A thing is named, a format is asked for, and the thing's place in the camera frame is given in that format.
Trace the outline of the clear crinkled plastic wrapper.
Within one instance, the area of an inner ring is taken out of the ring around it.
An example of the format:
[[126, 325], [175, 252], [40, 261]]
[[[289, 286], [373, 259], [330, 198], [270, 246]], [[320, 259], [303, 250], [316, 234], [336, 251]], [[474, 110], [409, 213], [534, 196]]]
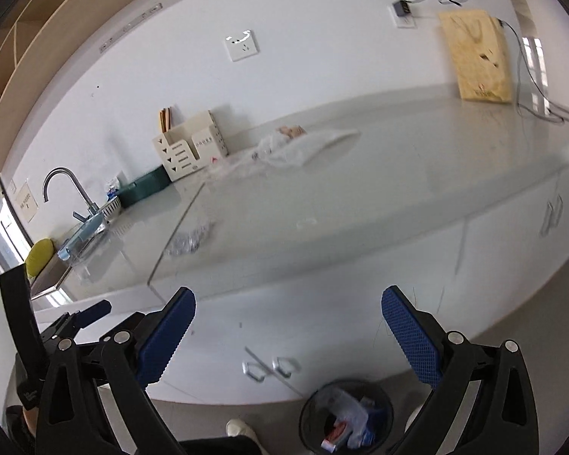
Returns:
[[200, 221], [176, 230], [166, 245], [165, 254], [176, 258], [196, 253], [201, 245], [208, 241], [212, 227], [213, 221]]

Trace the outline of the white plastic bag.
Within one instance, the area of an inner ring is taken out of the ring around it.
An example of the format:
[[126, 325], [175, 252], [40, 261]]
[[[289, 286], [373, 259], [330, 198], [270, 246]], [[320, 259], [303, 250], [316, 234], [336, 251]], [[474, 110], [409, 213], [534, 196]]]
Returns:
[[272, 168], [297, 168], [338, 142], [358, 136], [358, 129], [323, 129], [306, 132], [296, 139], [281, 135], [277, 129], [251, 151], [251, 160]]

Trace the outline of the apple snack wrapper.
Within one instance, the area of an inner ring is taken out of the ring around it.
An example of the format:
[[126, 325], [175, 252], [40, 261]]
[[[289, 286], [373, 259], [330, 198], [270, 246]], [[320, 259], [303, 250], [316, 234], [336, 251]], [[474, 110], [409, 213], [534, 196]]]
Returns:
[[277, 131], [289, 139], [296, 139], [306, 133], [306, 130], [302, 126], [281, 126]]

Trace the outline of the black mesh trash bin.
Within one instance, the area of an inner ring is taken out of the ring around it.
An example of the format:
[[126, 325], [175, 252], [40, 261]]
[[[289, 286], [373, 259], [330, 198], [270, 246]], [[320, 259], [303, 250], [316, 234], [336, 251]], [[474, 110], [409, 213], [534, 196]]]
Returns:
[[393, 404], [376, 383], [337, 380], [306, 400], [299, 438], [313, 454], [376, 454], [393, 428]]

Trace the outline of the yellow sponge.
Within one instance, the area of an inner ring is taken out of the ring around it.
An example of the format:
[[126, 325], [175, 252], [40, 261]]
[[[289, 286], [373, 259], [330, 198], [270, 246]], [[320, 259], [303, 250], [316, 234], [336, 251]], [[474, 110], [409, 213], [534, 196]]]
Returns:
[[25, 268], [29, 278], [37, 277], [47, 266], [55, 253], [54, 243], [50, 238], [43, 238], [30, 249], [25, 259]]

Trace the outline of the blue glass tray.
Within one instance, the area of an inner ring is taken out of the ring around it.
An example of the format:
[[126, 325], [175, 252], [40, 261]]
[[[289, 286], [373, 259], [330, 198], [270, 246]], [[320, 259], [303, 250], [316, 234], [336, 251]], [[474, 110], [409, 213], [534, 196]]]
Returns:
[[96, 213], [89, 216], [57, 251], [58, 258], [64, 262], [68, 262], [69, 259], [72, 258], [74, 252], [77, 251], [85, 242], [88, 242], [102, 224], [104, 224], [103, 214]]

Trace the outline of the white drain basket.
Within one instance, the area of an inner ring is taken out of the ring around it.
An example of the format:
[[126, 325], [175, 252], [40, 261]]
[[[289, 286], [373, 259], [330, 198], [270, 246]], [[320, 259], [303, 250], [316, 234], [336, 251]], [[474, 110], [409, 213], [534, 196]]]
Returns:
[[104, 220], [111, 222], [116, 220], [122, 212], [122, 204], [119, 200], [118, 196], [114, 196], [110, 200], [108, 200], [104, 205], [99, 209], [99, 212], [104, 217]]

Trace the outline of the green plastic container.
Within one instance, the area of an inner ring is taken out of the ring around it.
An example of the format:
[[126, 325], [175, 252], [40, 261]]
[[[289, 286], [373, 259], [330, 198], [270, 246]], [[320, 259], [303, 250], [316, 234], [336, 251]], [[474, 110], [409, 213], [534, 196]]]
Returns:
[[146, 175], [123, 186], [117, 192], [118, 200], [124, 210], [136, 203], [164, 190], [171, 184], [171, 179], [163, 165], [159, 165]]

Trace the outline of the cream utensil holder box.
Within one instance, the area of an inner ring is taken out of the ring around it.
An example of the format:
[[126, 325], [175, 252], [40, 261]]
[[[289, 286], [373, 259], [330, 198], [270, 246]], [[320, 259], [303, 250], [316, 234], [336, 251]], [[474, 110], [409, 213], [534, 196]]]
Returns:
[[189, 118], [153, 139], [167, 175], [177, 180], [195, 174], [229, 155], [211, 111]]

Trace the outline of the wooden chopsticks bundle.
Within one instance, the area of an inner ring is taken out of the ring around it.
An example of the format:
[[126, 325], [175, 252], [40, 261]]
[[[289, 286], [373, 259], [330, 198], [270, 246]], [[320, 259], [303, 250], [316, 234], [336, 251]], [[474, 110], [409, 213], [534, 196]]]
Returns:
[[161, 133], [167, 133], [171, 130], [172, 115], [171, 115], [171, 109], [169, 107], [163, 108], [159, 112], [159, 124], [160, 124]]

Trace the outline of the yellow paper bag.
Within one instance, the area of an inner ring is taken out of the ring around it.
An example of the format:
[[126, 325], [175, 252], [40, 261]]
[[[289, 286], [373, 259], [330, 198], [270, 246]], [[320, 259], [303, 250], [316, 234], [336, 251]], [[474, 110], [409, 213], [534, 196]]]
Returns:
[[443, 11], [439, 20], [461, 100], [511, 104], [509, 46], [500, 21], [482, 9]]

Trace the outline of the wall notice sticker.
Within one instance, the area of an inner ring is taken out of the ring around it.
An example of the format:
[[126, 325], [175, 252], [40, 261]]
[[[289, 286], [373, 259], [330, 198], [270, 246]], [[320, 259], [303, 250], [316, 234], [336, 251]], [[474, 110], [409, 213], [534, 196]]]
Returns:
[[39, 205], [36, 202], [35, 196], [33, 196], [27, 181], [25, 181], [17, 191], [15, 203], [19, 211], [19, 216], [24, 222], [29, 223], [34, 217], [36, 217]]

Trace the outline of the white wall socket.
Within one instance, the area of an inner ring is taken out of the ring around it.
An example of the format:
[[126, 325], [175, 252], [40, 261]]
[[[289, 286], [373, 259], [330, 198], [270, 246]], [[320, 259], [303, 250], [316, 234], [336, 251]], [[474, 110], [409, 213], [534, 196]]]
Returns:
[[229, 59], [233, 63], [259, 53], [252, 30], [244, 30], [236, 35], [227, 36], [224, 43]]

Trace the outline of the wall socket with charger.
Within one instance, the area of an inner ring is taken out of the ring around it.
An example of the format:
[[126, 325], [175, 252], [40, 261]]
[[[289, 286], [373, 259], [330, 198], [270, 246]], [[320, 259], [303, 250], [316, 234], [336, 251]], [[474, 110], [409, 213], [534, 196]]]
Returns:
[[414, 29], [416, 27], [414, 17], [407, 0], [397, 0], [390, 6], [393, 24], [398, 29]]

